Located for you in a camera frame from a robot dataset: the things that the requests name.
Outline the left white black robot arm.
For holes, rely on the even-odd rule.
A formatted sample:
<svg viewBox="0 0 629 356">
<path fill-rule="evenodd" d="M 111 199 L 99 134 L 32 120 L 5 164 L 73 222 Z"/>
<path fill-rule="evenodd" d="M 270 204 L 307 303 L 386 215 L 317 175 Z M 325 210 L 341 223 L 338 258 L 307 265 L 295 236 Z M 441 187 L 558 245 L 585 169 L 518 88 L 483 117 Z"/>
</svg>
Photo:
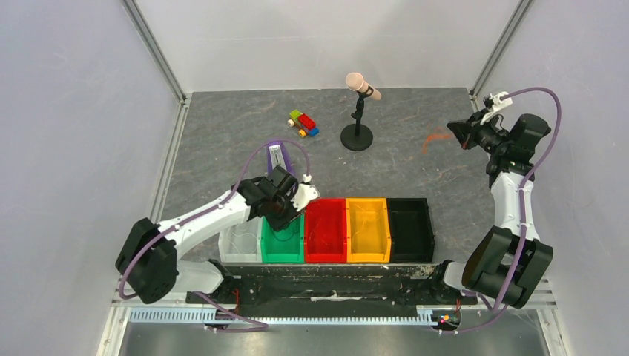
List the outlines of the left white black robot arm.
<svg viewBox="0 0 629 356">
<path fill-rule="evenodd" d="M 233 284 L 218 262 L 191 263 L 182 257 L 228 228 L 263 218 L 282 231 L 320 196 L 306 174 L 302 180 L 277 166 L 261 177 L 245 179 L 214 201 L 165 222 L 135 222 L 116 259 L 121 274 L 119 297 L 152 304 L 173 292 L 198 291 L 215 303 L 227 301 Z"/>
</svg>

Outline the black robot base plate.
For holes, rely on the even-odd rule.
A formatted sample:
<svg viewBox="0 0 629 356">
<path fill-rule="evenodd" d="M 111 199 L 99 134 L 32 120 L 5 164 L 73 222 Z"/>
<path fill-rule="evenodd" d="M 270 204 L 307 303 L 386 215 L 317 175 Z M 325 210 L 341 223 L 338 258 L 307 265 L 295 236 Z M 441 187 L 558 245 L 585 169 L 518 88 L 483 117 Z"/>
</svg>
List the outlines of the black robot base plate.
<svg viewBox="0 0 629 356">
<path fill-rule="evenodd" d="M 411 317 L 419 306 L 474 305 L 433 264 L 229 265 L 208 297 L 245 317 Z"/>
</svg>

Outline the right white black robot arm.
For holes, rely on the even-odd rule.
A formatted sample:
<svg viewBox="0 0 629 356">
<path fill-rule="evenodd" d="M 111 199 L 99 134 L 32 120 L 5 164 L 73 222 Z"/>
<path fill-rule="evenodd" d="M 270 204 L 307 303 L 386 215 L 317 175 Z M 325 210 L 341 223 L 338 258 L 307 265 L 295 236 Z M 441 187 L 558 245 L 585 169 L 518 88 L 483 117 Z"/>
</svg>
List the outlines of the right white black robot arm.
<svg viewBox="0 0 629 356">
<path fill-rule="evenodd" d="M 499 116 L 486 123 L 481 119 L 481 113 L 474 113 L 467 120 L 447 123 L 447 128 L 464 150 L 480 147 L 490 156 L 486 173 L 494 223 L 465 263 L 442 263 L 443 272 L 429 281 L 428 291 L 439 303 L 450 301 L 458 290 L 470 290 L 520 309 L 553 259 L 552 247 L 541 242 L 533 222 L 530 161 L 551 129 L 544 119 L 529 113 L 520 115 L 510 130 L 498 126 Z"/>
</svg>

